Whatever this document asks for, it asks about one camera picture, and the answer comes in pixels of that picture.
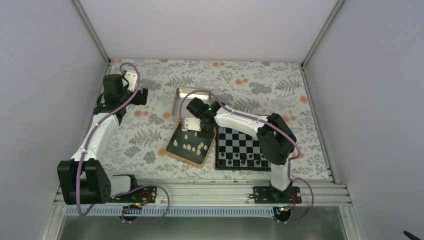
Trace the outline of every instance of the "gray leaf print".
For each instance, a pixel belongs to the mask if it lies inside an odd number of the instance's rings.
[[[143,160],[146,162],[146,164],[152,164],[156,160],[156,155],[154,151],[148,151],[143,157]]]
[[[154,65],[145,70],[148,76],[161,76],[172,74],[173,71],[168,66]]]
[[[174,67],[174,68],[182,68],[182,67],[185,67],[185,66],[186,66],[185,63],[178,63],[178,62],[171,63],[171,64],[168,65],[168,67]]]
[[[162,165],[158,165],[154,169],[155,170],[159,170],[159,171],[172,172],[173,170],[178,169],[178,165],[165,163],[163,166]]]
[[[187,86],[187,85],[190,85],[192,83],[193,83],[193,80],[188,75],[187,75],[187,77],[185,77],[183,75],[180,75],[180,76],[175,75],[165,84],[165,86],[177,88],[177,87],[180,87],[180,86]]]
[[[128,149],[125,150],[125,152],[123,153],[125,156],[132,158],[134,157],[134,155],[136,155],[136,153],[140,152],[140,148],[138,148],[137,146],[132,146]]]
[[[164,94],[160,94],[157,96],[156,100],[161,102],[164,106],[169,106],[173,104],[175,96],[175,89],[167,90]]]
[[[234,104],[234,109],[242,111],[242,112],[252,112],[254,109],[258,109],[261,105],[259,105],[258,100],[251,100],[246,98],[246,100],[244,99],[239,99],[235,102]]]
[[[158,133],[157,129],[153,132],[153,130],[148,128],[147,131],[140,129],[140,131],[134,134],[131,140],[129,140],[129,143],[138,146],[143,145],[143,147],[148,145],[150,147],[153,142],[158,142],[159,140],[162,140],[161,132]]]
[[[293,92],[278,94],[275,99],[271,100],[271,104],[277,106],[281,110],[285,108],[293,108],[298,102],[296,98],[292,97],[294,95],[295,94]]]
[[[233,79],[233,73],[230,71],[220,70],[215,79],[224,80],[228,84]]]
[[[277,66],[277,67],[273,67],[272,70],[275,70],[275,71],[287,71],[287,70],[289,70],[289,68],[287,66]]]
[[[216,96],[223,103],[228,104],[228,103],[231,103],[232,101],[234,101],[233,95],[231,95],[229,93],[216,94]]]
[[[249,87],[252,89],[250,90],[252,94],[258,95],[258,94],[270,94],[273,90],[269,86],[265,86],[265,84],[257,83],[257,82],[251,82],[249,83]]]
[[[169,129],[175,129],[176,127],[177,127],[176,123],[169,123],[168,125],[160,126],[160,129],[169,130]]]
[[[143,78],[141,80],[141,87],[148,89],[149,91],[155,91],[161,89],[161,84],[159,82],[155,82],[153,80],[150,80],[148,78]]]
[[[275,86],[275,89],[284,90],[287,92],[294,92],[295,89],[301,87],[300,81],[290,80],[290,79],[281,79],[278,84]]]
[[[200,60],[184,60],[184,63],[187,64],[189,68],[192,68],[196,67],[200,63]]]
[[[148,116],[148,122],[155,125],[159,125],[159,124],[163,124],[165,120],[159,117],[156,113],[152,113],[150,114],[150,116]]]

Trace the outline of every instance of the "black and white chessboard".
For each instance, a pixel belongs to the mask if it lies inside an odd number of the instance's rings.
[[[271,171],[259,142],[243,132],[219,127],[216,138],[216,170]]]

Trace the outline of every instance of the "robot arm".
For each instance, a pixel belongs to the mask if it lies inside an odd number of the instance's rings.
[[[198,125],[186,124],[186,122],[194,122],[186,118],[184,126],[188,130],[200,129],[198,136],[211,136],[215,133],[215,127],[224,127],[243,132],[258,140],[263,155],[271,165],[271,186],[274,188],[273,196],[278,201],[284,197],[285,190],[292,186],[288,176],[287,159],[295,147],[287,138],[260,120],[279,128],[296,142],[295,135],[276,113],[270,116],[259,116],[241,112],[229,106],[225,107],[227,109],[222,108],[218,102],[209,106],[195,97],[187,105],[187,110],[198,119]]]
[[[113,175],[105,173],[99,160],[103,159],[113,134],[118,129],[127,110],[123,107],[116,114],[109,116],[101,124],[98,122],[106,117],[117,107],[125,103],[136,91],[137,74],[127,71],[125,75],[109,74],[103,78],[104,93],[102,94],[104,102],[101,103],[101,96],[97,100],[97,106],[94,108],[92,124],[88,134],[79,147],[78,151],[68,161],[61,161],[57,166],[57,174],[66,204],[76,204],[76,179],[77,167],[81,154],[85,151],[85,158],[82,164],[82,172],[85,173],[85,179],[80,180],[80,202],[81,204],[104,204],[110,196],[118,193],[124,193],[137,185],[135,177],[131,175]],[[147,102],[148,90],[143,88],[137,90],[131,104],[145,105]],[[84,146],[89,138],[93,128],[98,126],[94,132],[88,147]]]

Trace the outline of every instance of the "floral tablecloth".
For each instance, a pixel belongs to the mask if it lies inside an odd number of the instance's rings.
[[[127,107],[102,160],[106,171],[142,179],[271,178],[270,172],[215,170],[215,147],[202,169],[167,157],[165,148],[177,126],[171,115],[176,89],[190,86],[210,89],[224,103],[247,113],[280,114],[302,150],[292,164],[292,176],[329,178],[298,63],[114,59],[110,73],[120,73],[123,62],[137,66],[148,100],[145,106]]]

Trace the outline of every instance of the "purple cable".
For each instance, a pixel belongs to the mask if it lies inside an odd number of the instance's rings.
[[[124,103],[122,103],[122,105],[120,105],[117,109],[113,110],[112,112],[110,112],[108,115],[106,115],[105,117],[103,117],[100,121],[98,121],[97,125],[95,125],[93,127],[93,129],[91,130],[91,132],[89,133],[88,137],[87,137],[87,141],[85,141],[84,144],[84,151],[81,154],[81,158],[79,159],[79,163],[78,163],[78,168],[76,170],[76,210],[78,211],[78,214],[81,217],[86,216],[90,210],[93,208],[94,204],[92,204],[87,211],[83,212],[81,210],[81,199],[80,199],[80,187],[81,187],[81,168],[83,167],[83,161],[84,161],[84,157],[86,156],[86,151],[87,148],[89,147],[90,141],[94,135],[94,133],[96,132],[96,130],[99,128],[100,124],[102,124],[106,119],[108,119],[110,116],[114,115],[115,113],[117,113],[119,110],[121,110],[122,108],[124,108],[126,105],[128,105],[131,100],[136,96],[138,89],[140,88],[140,72],[137,69],[137,67],[130,63],[130,62],[123,62],[120,66],[119,66],[119,70],[122,70],[122,67],[125,65],[129,65],[131,66],[135,72],[137,73],[137,86],[135,87],[134,92],[132,93],[132,95],[128,98],[127,101],[125,101]]]
[[[146,187],[157,187],[157,188],[162,189],[165,192],[166,198],[168,199],[168,203],[167,203],[165,212],[160,217],[155,218],[153,220],[148,220],[148,221],[128,221],[128,220],[125,220],[124,219],[124,214],[126,214],[127,212],[129,212],[131,210],[134,210],[133,208],[128,208],[128,209],[125,209],[122,212],[122,215],[121,215],[121,218],[120,219],[122,220],[123,223],[129,223],[129,224],[151,224],[151,223],[155,223],[155,222],[163,219],[168,214],[168,212],[170,210],[170,202],[171,202],[170,195],[165,190],[165,188],[163,188],[163,187],[161,187],[159,185],[156,185],[156,184],[148,184],[148,185],[139,186],[139,187],[134,188],[133,190],[130,190],[130,191],[127,191],[127,192],[124,192],[124,193],[116,194],[115,197],[122,196],[122,195],[127,195],[127,194],[133,193],[133,192],[135,192],[135,191],[137,191],[139,189],[146,188]]]
[[[207,90],[207,89],[200,89],[200,90],[194,90],[194,91],[192,91],[192,92],[190,92],[190,93],[188,93],[183,99],[182,99],[182,102],[181,102],[181,104],[180,104],[180,106],[179,106],[179,121],[180,121],[180,123],[181,123],[181,128],[182,129],[184,129],[184,125],[183,125],[183,118],[182,118],[182,115],[181,115],[181,111],[182,111],[182,109],[183,109],[183,103],[184,103],[184,101],[187,99],[187,97],[188,96],[190,96],[191,94],[195,94],[195,93],[199,93],[199,92],[202,92],[202,93],[208,93],[208,94],[210,94],[217,102],[218,102],[218,104],[221,106],[221,108],[223,108],[224,110],[226,110],[227,112],[230,112],[231,113],[231,110],[229,109],[229,108],[227,108],[219,99],[218,99],[218,97],[215,95],[215,94],[213,94],[210,90]],[[306,216],[308,216],[311,212],[312,212],[312,208],[313,208],[313,206],[314,206],[314,192],[312,191],[312,188],[311,188],[311,186],[309,185],[309,183],[306,181],[306,180],[304,180],[303,178],[300,178],[300,177],[296,177],[296,178],[291,178],[290,177],[290,171],[291,171],[291,168],[292,168],[292,160],[296,160],[296,159],[298,159],[298,158],[300,158],[301,157],[301,149],[300,149],[300,147],[298,146],[298,144],[289,136],[289,135],[287,135],[285,132],[283,132],[282,130],[280,130],[278,127],[276,127],[276,126],[274,126],[274,125],[272,125],[271,123],[269,123],[269,122],[267,122],[267,121],[265,121],[265,120],[262,120],[262,119],[258,119],[258,118],[256,118],[256,117],[253,117],[253,116],[249,116],[249,115],[246,115],[246,114],[243,114],[242,112],[237,112],[237,111],[233,111],[232,112],[232,114],[234,114],[234,115],[237,115],[237,116],[240,116],[240,117],[242,117],[242,118],[246,118],[246,119],[250,119],[250,120],[254,120],[254,121],[257,121],[257,122],[260,122],[260,123],[263,123],[263,124],[265,124],[265,125],[268,125],[268,126],[270,126],[271,128],[273,128],[275,131],[277,131],[279,134],[281,134],[281,135],[283,135],[287,140],[289,140],[290,141],[290,143],[291,144],[293,144],[293,146],[296,148],[296,151],[297,151],[297,155],[296,156],[292,156],[292,157],[290,157],[287,161],[288,161],[288,163],[287,163],[287,177],[288,177],[288,179],[290,180],[290,181],[292,181],[292,182],[295,182],[295,181],[297,181],[297,180],[300,180],[300,181],[302,181],[302,182],[304,182],[306,185],[307,185],[307,187],[309,188],[309,190],[310,190],[310,194],[311,194],[311,197],[312,197],[312,201],[311,201],[311,204],[310,204],[310,208],[308,209],[308,211],[305,213],[305,215],[303,215],[301,218],[299,218],[299,219],[297,219],[297,220],[294,220],[294,221],[289,221],[289,222],[287,222],[287,221],[285,221],[284,222],[284,224],[292,224],[292,223],[296,223],[296,222],[298,222],[298,221],[300,221],[300,220],[302,220],[302,219],[304,219]]]

